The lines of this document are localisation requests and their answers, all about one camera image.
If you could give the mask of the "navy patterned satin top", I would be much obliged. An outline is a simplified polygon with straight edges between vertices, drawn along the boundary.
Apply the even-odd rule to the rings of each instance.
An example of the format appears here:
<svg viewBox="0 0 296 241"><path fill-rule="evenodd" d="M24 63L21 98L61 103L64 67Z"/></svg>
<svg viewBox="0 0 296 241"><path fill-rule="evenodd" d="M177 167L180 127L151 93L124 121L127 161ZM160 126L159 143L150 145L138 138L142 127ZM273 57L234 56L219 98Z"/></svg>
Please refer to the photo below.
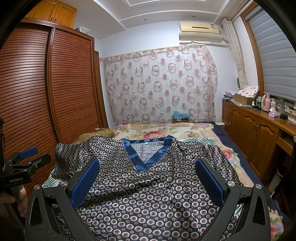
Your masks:
<svg viewBox="0 0 296 241"><path fill-rule="evenodd" d="M91 137L55 147L54 177L70 179L88 161L100 171L76 211L98 240L197 240L219 212L195 171L205 159L227 181L238 175L215 144Z"/></svg>

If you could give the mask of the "palm leaf print cloth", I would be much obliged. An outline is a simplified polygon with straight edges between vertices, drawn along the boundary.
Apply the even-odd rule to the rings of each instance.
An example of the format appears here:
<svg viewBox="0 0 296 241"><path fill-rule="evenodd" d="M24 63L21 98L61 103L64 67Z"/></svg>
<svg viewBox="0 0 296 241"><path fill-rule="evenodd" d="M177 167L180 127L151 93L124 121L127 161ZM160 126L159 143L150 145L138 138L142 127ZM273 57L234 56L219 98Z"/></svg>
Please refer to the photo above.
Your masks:
<svg viewBox="0 0 296 241"><path fill-rule="evenodd" d="M217 145L215 141L211 138L202 137L202 138L180 138L178 139L181 142L198 142L205 145ZM43 188L51 188L56 187L60 184L60 182L64 181L65 179L61 178L54 178L52 176L54 170L50 173L49 178L42 184Z"/></svg>

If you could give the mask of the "navy bed sheet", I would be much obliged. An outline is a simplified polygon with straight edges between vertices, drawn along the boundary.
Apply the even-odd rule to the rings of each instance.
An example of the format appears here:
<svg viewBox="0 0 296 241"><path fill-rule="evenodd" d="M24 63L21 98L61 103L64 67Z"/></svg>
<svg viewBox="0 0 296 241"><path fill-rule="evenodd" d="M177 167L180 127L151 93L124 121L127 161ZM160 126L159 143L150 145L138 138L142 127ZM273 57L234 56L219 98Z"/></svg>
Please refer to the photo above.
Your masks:
<svg viewBox="0 0 296 241"><path fill-rule="evenodd" d="M234 167L239 176L239 180L244 184L244 186L252 187L254 184L261 183L240 148L232 142L231 138L224 129L222 129L221 126L214 125L212 131L216 136L213 140ZM280 210L265 188L264 194L268 203L271 222L271 240L279 240L280 235L283 234L285 229L287 229L290 219Z"/></svg>

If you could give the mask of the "gold patterned pillow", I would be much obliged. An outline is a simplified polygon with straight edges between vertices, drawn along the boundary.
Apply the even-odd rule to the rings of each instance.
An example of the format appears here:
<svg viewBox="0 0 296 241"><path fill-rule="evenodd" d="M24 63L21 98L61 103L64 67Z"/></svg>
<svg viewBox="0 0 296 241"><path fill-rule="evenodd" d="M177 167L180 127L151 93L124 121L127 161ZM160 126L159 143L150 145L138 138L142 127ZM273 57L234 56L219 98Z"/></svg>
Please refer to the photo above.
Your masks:
<svg viewBox="0 0 296 241"><path fill-rule="evenodd" d="M90 133L83 133L82 135L79 136L78 139L72 142L72 144L81 144L85 141L87 141L91 137L95 136L104 136L107 138L114 138L115 133L113 129L110 128L96 128L94 132Z"/></svg>

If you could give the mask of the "wooden sideboard cabinet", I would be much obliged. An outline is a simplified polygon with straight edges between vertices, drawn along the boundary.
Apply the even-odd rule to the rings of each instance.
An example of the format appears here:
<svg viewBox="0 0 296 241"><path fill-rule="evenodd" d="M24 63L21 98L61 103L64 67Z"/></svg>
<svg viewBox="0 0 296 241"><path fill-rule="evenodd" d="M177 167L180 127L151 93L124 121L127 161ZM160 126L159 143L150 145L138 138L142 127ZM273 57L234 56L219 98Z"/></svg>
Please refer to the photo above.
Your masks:
<svg viewBox="0 0 296 241"><path fill-rule="evenodd" d="M223 101L222 121L226 125L225 131L262 181L273 176L277 146L292 155L295 126L288 120Z"/></svg>

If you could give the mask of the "pink tissue box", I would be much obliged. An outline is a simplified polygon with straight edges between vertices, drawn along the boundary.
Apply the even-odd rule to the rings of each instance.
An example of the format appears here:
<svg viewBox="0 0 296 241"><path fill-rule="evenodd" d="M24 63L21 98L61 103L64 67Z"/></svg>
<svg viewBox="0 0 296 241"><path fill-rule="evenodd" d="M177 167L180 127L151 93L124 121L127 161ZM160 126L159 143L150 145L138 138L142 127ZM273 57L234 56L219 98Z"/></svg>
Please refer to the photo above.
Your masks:
<svg viewBox="0 0 296 241"><path fill-rule="evenodd" d="M271 108L269 110L269 113L268 113L268 116L271 117L271 118L277 118L279 115L279 113L276 111L275 108Z"/></svg>

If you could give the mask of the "floral bed blanket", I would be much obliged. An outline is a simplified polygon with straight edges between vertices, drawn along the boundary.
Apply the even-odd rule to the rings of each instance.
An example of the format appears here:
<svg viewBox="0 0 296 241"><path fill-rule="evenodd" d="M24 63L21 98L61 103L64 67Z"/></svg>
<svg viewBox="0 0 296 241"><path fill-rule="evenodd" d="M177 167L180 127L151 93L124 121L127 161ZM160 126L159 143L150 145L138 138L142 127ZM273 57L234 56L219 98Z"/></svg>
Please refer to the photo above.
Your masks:
<svg viewBox="0 0 296 241"><path fill-rule="evenodd" d="M214 124L211 123L121 124L114 129L114 132L116 139L129 140L161 138L167 135L177 139L202 137L213 139L216 137L213 128Z"/></svg>

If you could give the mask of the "pink thermos jug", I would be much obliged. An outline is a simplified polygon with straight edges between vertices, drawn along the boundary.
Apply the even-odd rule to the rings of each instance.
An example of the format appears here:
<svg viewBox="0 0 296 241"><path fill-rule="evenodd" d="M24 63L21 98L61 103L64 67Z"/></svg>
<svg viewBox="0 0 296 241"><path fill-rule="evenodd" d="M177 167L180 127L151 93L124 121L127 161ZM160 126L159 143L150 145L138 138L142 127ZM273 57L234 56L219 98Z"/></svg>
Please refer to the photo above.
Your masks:
<svg viewBox="0 0 296 241"><path fill-rule="evenodd" d="M262 110L265 112L269 112L271 109L271 99L270 99L270 94L265 93L264 96L262 97Z"/></svg>

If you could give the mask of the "cardboard box with cloth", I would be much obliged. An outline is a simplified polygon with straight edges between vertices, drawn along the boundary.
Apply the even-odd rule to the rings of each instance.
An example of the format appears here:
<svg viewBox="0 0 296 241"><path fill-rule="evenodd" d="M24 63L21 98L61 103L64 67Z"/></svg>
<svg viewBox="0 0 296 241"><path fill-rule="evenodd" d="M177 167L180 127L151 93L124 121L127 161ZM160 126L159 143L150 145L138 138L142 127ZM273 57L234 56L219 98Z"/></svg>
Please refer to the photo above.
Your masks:
<svg viewBox="0 0 296 241"><path fill-rule="evenodd" d="M251 105L259 92L259 86L246 86L235 92L234 101L240 105Z"/></svg>

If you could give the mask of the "blue item on box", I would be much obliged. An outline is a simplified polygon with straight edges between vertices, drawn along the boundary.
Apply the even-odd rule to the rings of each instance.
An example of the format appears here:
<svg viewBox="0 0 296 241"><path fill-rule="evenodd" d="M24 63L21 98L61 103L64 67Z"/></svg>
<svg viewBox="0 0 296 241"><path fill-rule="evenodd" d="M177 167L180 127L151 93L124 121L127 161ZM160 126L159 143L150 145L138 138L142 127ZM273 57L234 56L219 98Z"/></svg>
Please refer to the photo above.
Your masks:
<svg viewBox="0 0 296 241"><path fill-rule="evenodd" d="M171 117L172 123L189 123L189 114L187 113L180 113L177 110L174 110L173 115Z"/></svg>

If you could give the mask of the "pink circle sheer curtain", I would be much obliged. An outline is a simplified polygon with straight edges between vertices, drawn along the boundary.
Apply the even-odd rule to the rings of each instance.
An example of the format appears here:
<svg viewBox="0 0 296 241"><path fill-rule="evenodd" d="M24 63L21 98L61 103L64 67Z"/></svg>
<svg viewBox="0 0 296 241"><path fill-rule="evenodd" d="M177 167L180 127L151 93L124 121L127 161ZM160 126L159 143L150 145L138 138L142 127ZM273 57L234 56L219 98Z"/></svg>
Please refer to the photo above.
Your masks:
<svg viewBox="0 0 296 241"><path fill-rule="evenodd" d="M218 73L205 45L182 45L104 58L111 116L122 123L162 124L175 111L214 121Z"/></svg>

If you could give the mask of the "grey window blind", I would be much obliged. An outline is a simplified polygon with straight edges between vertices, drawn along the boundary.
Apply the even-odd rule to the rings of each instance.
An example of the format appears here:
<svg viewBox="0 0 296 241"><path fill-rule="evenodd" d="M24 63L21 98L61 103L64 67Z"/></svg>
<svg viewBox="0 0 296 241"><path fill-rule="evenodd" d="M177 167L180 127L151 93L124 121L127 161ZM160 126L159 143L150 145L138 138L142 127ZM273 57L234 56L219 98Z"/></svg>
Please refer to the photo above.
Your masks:
<svg viewBox="0 0 296 241"><path fill-rule="evenodd" d="M264 91L295 100L295 50L290 41L260 6L245 17L253 32L261 61Z"/></svg>

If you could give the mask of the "beige tied side curtain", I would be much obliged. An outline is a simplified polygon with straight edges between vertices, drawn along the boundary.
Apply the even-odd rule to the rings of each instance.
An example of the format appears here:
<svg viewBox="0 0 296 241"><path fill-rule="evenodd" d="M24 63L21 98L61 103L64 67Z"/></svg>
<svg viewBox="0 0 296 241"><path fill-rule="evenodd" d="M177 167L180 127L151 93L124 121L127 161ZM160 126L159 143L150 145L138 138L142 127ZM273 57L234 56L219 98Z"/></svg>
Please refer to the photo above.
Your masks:
<svg viewBox="0 0 296 241"><path fill-rule="evenodd" d="M228 38L230 49L233 53L234 62L236 64L237 73L238 73L239 89L243 89L248 85L248 81L247 81L244 59L243 59L243 54L242 54L240 42L238 39L238 35L236 33L233 23L230 20L227 20L227 18L224 18L221 24Z"/></svg>

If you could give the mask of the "wall air conditioner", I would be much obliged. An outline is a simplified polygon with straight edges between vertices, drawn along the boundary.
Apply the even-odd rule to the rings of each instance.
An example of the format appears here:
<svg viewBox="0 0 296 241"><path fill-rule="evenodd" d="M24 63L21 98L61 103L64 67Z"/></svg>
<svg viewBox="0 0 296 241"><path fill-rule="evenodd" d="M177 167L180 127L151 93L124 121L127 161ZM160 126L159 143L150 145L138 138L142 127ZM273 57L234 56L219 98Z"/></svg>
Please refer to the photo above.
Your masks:
<svg viewBox="0 0 296 241"><path fill-rule="evenodd" d="M198 22L180 22L180 41L221 43L223 36L217 25Z"/></svg>

